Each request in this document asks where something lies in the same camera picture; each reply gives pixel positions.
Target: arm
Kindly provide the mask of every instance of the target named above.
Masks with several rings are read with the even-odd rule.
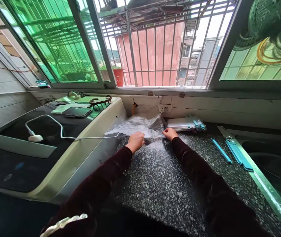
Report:
[[[205,218],[216,236],[271,236],[256,220],[255,212],[232,191],[208,163],[188,147],[173,129],[164,135],[175,155],[206,200]]]
[[[110,157],[103,165],[88,176],[72,193],[66,203],[62,204],[57,214],[43,228],[55,225],[58,221],[85,213],[88,218],[85,233],[94,233],[96,227],[94,217],[101,210],[102,204],[112,191],[116,179],[126,171],[131,163],[133,154],[142,147],[144,134],[137,132],[129,138],[128,144]]]

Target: pink building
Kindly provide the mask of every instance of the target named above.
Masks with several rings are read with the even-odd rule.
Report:
[[[166,25],[165,35],[165,57],[164,57],[164,26],[156,26],[156,42],[155,42],[155,29],[150,28],[147,30],[147,42],[145,30],[139,30],[139,39],[137,38],[137,32],[132,32],[132,44],[134,52],[134,61],[137,72],[137,83],[139,86],[169,86],[170,78],[170,66],[172,58],[172,69],[179,69],[180,61],[180,48],[182,43],[184,22],[176,23],[175,34],[174,34],[174,47],[172,51],[173,42],[173,29],[174,24]],[[119,46],[118,52],[122,59],[122,68],[124,71],[130,71],[130,73],[124,73],[126,76],[127,84],[134,85],[134,73],[133,64],[131,57],[130,42],[128,34],[116,37],[117,44]],[[148,44],[148,63],[147,63],[147,49]],[[155,68],[155,44],[156,44],[156,68]],[[156,83],[155,83],[155,72],[154,70],[160,70],[156,72]],[[178,71],[171,71],[170,85],[176,85]]]

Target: speckled granite countertop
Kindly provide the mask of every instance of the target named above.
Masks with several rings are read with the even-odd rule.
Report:
[[[179,137],[224,177],[228,185],[257,213],[261,225],[281,236],[281,223],[251,176],[233,158],[216,124],[205,133],[179,133]],[[230,156],[226,163],[211,138]],[[127,141],[123,139],[117,150]],[[198,195],[173,155],[167,139],[146,139],[135,153],[127,174],[115,184],[111,199],[190,236],[212,236],[204,220]]]

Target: wall outlet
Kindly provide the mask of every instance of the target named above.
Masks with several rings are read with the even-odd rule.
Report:
[[[172,110],[172,105],[158,105],[159,112],[168,112],[170,113]]]

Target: velvet sleeve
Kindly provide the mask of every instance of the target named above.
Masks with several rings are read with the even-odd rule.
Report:
[[[115,180],[129,168],[132,156],[131,150],[124,146],[110,157],[75,189],[42,232],[66,217],[80,216],[85,213],[88,218],[71,222],[64,229],[57,230],[50,236],[55,236],[55,234],[56,236],[70,236],[70,233],[72,236],[76,236],[78,231],[80,235],[92,236],[96,229],[94,217],[111,193]]]
[[[201,156],[178,137],[172,140],[172,148],[205,199],[205,218],[216,236],[271,236],[257,222],[255,212]]]

